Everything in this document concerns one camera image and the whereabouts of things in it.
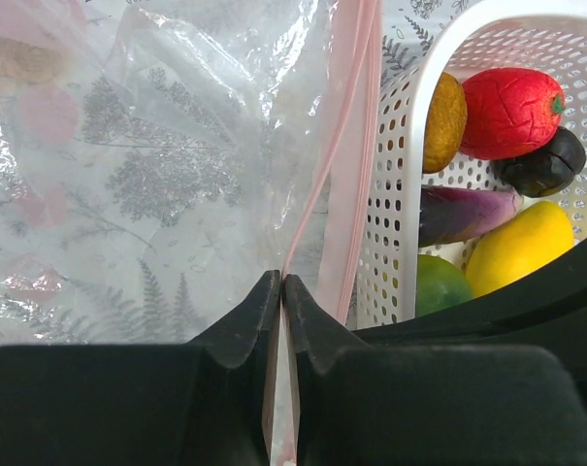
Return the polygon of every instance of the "white plastic basket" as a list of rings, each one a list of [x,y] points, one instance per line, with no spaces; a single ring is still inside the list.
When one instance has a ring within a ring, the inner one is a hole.
[[[544,71],[566,93],[562,124],[587,149],[587,0],[484,0],[453,21],[424,63],[384,89],[377,154],[358,268],[358,327],[412,318],[425,121],[444,69],[457,79],[488,68]],[[423,183],[496,189],[488,162],[458,154]],[[587,236],[587,164],[574,183],[547,198],[572,219],[576,241]],[[475,241],[424,249],[465,266]]]

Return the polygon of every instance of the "purple eggplant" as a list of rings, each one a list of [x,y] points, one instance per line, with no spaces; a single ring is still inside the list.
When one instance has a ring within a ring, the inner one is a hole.
[[[418,246],[449,245],[483,235],[515,217],[522,201],[515,191],[422,186]]]

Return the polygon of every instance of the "clear plastic bag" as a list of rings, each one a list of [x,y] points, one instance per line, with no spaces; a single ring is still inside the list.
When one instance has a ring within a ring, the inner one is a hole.
[[[343,321],[376,3],[0,1],[0,345],[184,342],[289,263]]]

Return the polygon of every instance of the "fake eggplant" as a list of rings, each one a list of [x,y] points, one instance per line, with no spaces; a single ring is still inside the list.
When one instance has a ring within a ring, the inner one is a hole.
[[[514,191],[423,186],[418,246],[448,245],[483,235],[514,218],[522,201]]]
[[[492,170],[524,196],[546,197],[569,186],[586,164],[580,140],[559,127],[552,140],[526,155],[491,162]]]

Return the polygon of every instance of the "toy fruit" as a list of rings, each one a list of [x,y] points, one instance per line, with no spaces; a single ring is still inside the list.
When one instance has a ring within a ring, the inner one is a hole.
[[[448,73],[442,73],[427,114],[423,173],[440,172],[450,163],[461,145],[467,120],[463,87]]]
[[[450,308],[473,299],[464,274],[450,262],[432,255],[418,255],[416,317]]]
[[[541,201],[483,237],[470,258],[466,278],[482,296],[532,274],[573,247],[565,212]]]
[[[569,186],[586,164],[580,140],[562,126],[540,149],[514,158],[494,160],[491,167],[505,183],[528,197],[545,197]]]
[[[468,124],[461,152],[484,160],[524,155],[556,133],[565,110],[563,90],[536,70],[496,68],[464,82]]]
[[[515,191],[483,191],[422,186],[418,246],[448,245],[480,236],[517,215],[522,198]]]

